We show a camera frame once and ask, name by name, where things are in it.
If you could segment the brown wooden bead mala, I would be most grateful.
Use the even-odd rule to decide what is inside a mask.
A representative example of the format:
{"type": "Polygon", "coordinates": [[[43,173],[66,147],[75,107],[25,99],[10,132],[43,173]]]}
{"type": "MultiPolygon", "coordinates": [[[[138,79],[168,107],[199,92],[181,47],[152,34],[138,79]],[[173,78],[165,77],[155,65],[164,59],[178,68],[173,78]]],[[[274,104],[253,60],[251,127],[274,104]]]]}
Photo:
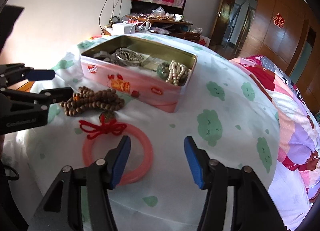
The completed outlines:
{"type": "Polygon", "coordinates": [[[120,97],[115,89],[103,89],[97,92],[81,86],[78,92],[67,100],[62,101],[60,106],[64,109],[66,116],[75,117],[85,111],[95,109],[114,114],[125,106],[125,100],[120,97]]]}

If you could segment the red cord coin charm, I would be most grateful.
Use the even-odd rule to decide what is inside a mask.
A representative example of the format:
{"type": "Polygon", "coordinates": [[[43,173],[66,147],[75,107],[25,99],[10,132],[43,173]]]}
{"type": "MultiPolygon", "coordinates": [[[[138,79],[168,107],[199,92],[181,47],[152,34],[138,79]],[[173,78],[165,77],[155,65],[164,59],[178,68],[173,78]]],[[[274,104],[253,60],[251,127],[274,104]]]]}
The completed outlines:
{"type": "Polygon", "coordinates": [[[100,124],[93,124],[86,120],[79,120],[80,129],[87,133],[88,140],[94,140],[100,135],[108,135],[111,133],[114,136],[121,135],[127,128],[127,124],[118,122],[115,118],[106,121],[106,115],[103,113],[99,116],[100,124]]]}

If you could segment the pink bangle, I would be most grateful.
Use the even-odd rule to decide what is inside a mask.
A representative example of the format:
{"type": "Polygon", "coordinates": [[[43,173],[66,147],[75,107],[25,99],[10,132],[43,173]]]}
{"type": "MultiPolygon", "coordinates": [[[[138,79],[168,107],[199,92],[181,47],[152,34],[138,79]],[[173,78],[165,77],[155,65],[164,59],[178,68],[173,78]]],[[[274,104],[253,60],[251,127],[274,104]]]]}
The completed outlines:
{"type": "MultiPolygon", "coordinates": [[[[143,148],[144,158],[141,164],[135,170],[129,171],[123,175],[119,183],[120,185],[138,182],[148,173],[153,163],[153,148],[148,136],[142,130],[131,124],[127,124],[126,130],[122,134],[124,133],[133,135],[140,142],[143,148]]],[[[82,146],[82,159],[86,166],[89,166],[93,162],[92,146],[94,142],[95,139],[90,141],[85,138],[82,146]]]]}

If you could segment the green jade bangle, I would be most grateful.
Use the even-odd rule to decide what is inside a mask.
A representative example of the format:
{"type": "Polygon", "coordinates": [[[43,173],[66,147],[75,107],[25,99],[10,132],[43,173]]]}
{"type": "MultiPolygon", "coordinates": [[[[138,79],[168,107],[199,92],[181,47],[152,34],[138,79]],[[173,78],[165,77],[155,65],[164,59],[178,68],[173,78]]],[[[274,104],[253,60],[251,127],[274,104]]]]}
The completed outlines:
{"type": "Polygon", "coordinates": [[[157,67],[157,75],[167,83],[181,86],[187,81],[189,69],[185,65],[172,60],[171,63],[161,63],[157,67]]]}

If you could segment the pink red patchwork quilt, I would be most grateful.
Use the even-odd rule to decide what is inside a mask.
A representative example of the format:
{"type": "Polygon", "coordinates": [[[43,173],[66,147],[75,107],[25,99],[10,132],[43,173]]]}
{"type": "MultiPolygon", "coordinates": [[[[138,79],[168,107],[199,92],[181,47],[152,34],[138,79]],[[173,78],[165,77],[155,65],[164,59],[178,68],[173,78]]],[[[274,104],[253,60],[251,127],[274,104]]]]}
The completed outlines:
{"type": "Polygon", "coordinates": [[[277,66],[263,67],[264,56],[237,57],[231,63],[241,68],[271,100],[278,113],[280,141],[278,161],[302,176],[310,202],[319,196],[319,123],[307,108],[297,88],[277,66]]]}

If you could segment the white box on cabinet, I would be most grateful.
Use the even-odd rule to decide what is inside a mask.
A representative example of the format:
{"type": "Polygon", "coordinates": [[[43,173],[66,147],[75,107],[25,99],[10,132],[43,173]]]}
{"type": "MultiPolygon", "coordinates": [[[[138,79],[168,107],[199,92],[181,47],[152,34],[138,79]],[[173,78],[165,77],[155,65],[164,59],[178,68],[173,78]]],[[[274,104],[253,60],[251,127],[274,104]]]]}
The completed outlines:
{"type": "Polygon", "coordinates": [[[125,35],[125,34],[134,34],[136,29],[135,24],[131,23],[115,23],[111,29],[111,35],[125,35]]]}

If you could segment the white sheet green clouds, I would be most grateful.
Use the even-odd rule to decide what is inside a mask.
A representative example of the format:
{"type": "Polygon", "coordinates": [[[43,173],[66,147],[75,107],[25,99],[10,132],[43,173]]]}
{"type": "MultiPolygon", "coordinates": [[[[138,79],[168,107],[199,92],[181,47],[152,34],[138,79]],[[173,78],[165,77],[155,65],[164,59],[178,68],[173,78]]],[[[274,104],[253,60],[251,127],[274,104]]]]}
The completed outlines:
{"type": "MultiPolygon", "coordinates": [[[[124,96],[116,118],[142,130],[154,156],[141,180],[110,192],[110,204],[119,230],[195,230],[206,192],[193,181],[184,138],[192,136],[227,167],[249,165],[269,187],[279,146],[278,113],[246,73],[211,50],[167,36],[151,40],[190,52],[197,63],[174,113],[124,96]]],[[[79,121],[52,105],[48,125],[6,135],[2,161],[20,174],[11,191],[26,220],[62,167],[84,165],[86,133],[79,121]]]]}

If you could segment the pink tin box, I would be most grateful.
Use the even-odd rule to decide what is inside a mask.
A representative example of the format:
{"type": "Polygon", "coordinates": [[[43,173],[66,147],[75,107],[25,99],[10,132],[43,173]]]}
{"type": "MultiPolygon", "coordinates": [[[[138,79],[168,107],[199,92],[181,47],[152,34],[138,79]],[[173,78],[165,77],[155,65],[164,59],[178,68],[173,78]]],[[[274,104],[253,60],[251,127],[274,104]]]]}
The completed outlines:
{"type": "Polygon", "coordinates": [[[112,53],[121,47],[165,61],[181,61],[191,72],[196,66],[197,56],[167,44],[128,35],[108,38],[107,41],[84,51],[80,56],[83,74],[89,80],[128,94],[162,111],[176,112],[189,79],[184,86],[174,86],[159,77],[143,74],[132,67],[114,65],[94,57],[94,54],[101,51],[112,53]]]}

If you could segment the wooden tv cabinet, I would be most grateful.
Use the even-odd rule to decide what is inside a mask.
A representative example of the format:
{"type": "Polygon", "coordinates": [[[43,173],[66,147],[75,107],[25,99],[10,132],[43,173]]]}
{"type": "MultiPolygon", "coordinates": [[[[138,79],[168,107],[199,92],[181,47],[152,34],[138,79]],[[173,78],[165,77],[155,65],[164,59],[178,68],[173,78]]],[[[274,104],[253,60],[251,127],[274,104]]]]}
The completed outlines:
{"type": "Polygon", "coordinates": [[[135,33],[161,34],[184,39],[194,43],[205,44],[202,38],[202,29],[193,28],[193,24],[185,21],[178,15],[164,16],[146,14],[128,14],[122,18],[113,16],[108,24],[100,25],[102,35],[111,35],[111,29],[115,23],[131,23],[136,25],[135,33]]]}

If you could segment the black television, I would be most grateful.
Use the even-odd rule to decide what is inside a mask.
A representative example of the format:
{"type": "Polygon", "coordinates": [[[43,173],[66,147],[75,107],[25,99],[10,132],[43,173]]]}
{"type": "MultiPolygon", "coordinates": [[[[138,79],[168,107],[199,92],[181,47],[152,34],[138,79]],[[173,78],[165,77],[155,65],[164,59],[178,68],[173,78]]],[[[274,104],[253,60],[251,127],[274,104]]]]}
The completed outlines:
{"type": "Polygon", "coordinates": [[[165,11],[165,13],[183,15],[185,4],[183,5],[182,8],[178,8],[178,7],[173,7],[173,6],[163,5],[163,4],[134,0],[134,1],[131,1],[130,13],[131,14],[151,14],[153,10],[156,10],[159,7],[161,7],[165,11]]]}

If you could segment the wooden door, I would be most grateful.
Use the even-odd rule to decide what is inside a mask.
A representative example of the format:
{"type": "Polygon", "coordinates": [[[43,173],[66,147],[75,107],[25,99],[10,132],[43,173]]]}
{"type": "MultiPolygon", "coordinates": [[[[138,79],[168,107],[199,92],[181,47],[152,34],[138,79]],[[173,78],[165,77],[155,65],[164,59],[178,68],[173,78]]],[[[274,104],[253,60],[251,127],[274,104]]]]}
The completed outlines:
{"type": "Polygon", "coordinates": [[[222,43],[234,3],[235,0],[220,0],[210,36],[210,46],[218,46],[222,43]]]}

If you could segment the wooden wardrobe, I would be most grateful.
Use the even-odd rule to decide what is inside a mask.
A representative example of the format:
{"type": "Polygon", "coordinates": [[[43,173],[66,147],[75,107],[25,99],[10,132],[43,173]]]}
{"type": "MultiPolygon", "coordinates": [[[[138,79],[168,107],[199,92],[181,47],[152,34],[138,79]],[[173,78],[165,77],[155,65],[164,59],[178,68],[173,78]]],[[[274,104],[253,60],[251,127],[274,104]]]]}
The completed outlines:
{"type": "Polygon", "coordinates": [[[265,55],[290,74],[310,29],[316,33],[315,44],[297,86],[319,101],[319,22],[304,0],[258,0],[240,57],[265,55]]]}

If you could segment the red double happiness sticker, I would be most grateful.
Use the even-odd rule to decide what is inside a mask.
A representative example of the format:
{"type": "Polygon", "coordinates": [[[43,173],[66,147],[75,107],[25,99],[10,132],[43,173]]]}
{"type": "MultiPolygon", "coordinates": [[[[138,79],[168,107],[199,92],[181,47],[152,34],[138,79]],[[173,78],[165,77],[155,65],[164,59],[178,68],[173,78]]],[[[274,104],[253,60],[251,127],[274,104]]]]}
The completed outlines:
{"type": "Polygon", "coordinates": [[[283,29],[285,24],[285,19],[281,16],[280,13],[277,13],[275,16],[273,16],[273,23],[278,28],[283,29]]]}

